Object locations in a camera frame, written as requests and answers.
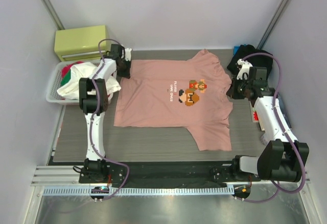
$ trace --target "t-shirt sleeve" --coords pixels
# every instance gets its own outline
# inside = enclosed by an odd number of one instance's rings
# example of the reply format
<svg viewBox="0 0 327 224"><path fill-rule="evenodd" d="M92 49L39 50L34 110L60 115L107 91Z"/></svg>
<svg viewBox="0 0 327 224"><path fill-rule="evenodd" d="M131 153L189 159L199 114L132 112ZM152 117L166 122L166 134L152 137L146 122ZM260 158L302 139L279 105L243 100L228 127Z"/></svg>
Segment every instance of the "t-shirt sleeve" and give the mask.
<svg viewBox="0 0 327 224"><path fill-rule="evenodd" d="M231 79L222 67L219 58L210 53L208 50L203 49L198 54L187 60L192 63L197 71L197 76L201 79L214 80L225 93L231 85Z"/></svg>
<svg viewBox="0 0 327 224"><path fill-rule="evenodd" d="M231 151L228 119L192 125L187 129L195 139L200 151Z"/></svg>

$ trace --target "clothing pile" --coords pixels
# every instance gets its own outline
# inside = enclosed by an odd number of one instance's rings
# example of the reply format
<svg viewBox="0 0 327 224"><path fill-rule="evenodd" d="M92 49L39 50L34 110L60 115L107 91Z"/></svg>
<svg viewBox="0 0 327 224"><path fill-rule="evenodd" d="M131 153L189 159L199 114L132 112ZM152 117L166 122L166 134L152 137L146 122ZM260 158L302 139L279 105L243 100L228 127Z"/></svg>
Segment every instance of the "clothing pile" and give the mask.
<svg viewBox="0 0 327 224"><path fill-rule="evenodd" d="M80 78L88 78L93 74L98 67L90 62L76 62L62 70L61 87L57 93L66 99L79 99L79 80ZM121 89L118 81L113 77L106 82L108 95L119 91ZM95 95L95 90L88 92L88 94Z"/></svg>

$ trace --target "metal floor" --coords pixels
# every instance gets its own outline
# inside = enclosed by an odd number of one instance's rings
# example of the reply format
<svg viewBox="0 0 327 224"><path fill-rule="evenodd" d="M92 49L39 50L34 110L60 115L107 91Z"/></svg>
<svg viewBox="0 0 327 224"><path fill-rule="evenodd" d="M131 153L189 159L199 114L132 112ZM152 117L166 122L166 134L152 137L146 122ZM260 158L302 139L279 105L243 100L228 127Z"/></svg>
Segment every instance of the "metal floor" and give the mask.
<svg viewBox="0 0 327 224"><path fill-rule="evenodd" d="M296 184L283 185L287 189ZM272 184L253 184L252 200L273 195ZM231 195L115 197L102 203L89 203L76 211L90 197L44 196L38 212L38 224L309 224L301 197L298 194L279 195L264 204L234 200Z"/></svg>
<svg viewBox="0 0 327 224"><path fill-rule="evenodd" d="M232 58L231 49L210 50L223 67ZM198 51L137 51L133 59L187 60ZM231 100L229 116L231 152L199 151L186 128L114 127L113 120L118 94L114 94L104 119L104 149L117 161L210 161L231 160L235 155L259 156L264 149L260 142L263 132L251 120L247 100ZM54 162L82 162L87 150L86 122L78 106L67 106L60 136L55 148Z"/></svg>

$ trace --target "white wall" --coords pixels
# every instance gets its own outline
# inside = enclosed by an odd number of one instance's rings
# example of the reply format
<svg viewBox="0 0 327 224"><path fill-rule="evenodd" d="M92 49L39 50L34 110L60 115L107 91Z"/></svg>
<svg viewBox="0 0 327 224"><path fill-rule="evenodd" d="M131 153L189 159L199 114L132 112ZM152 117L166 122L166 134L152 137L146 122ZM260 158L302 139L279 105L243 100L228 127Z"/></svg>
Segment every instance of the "white wall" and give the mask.
<svg viewBox="0 0 327 224"><path fill-rule="evenodd" d="M59 106L45 101L59 62L55 26L40 0L0 0L0 219L22 223L36 165L50 152Z"/></svg>
<svg viewBox="0 0 327 224"><path fill-rule="evenodd" d="M106 24L134 49L257 45L281 0L51 0L65 28Z"/></svg>
<svg viewBox="0 0 327 224"><path fill-rule="evenodd" d="M309 144L307 171L324 210L327 206L326 4L327 0L291 0L264 47L282 62L283 99L295 135ZM274 83L278 78L275 68L271 79Z"/></svg>

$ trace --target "pixel art graphic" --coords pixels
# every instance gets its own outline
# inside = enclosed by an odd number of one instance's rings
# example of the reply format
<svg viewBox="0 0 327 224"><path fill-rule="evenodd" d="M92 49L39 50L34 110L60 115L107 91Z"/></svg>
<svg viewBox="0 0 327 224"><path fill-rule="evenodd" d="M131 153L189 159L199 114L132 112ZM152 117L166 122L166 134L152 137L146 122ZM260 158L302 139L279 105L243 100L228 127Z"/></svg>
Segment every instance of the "pixel art graphic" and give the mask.
<svg viewBox="0 0 327 224"><path fill-rule="evenodd" d="M187 89L186 91L179 90L178 92L180 103L184 103L186 106L193 106L200 100L200 97L193 89Z"/></svg>
<svg viewBox="0 0 327 224"><path fill-rule="evenodd" d="M205 83L205 80L203 79L200 79L199 82L197 82L196 80L190 80L189 88L194 91L199 90L201 93L204 93L207 88L207 85Z"/></svg>

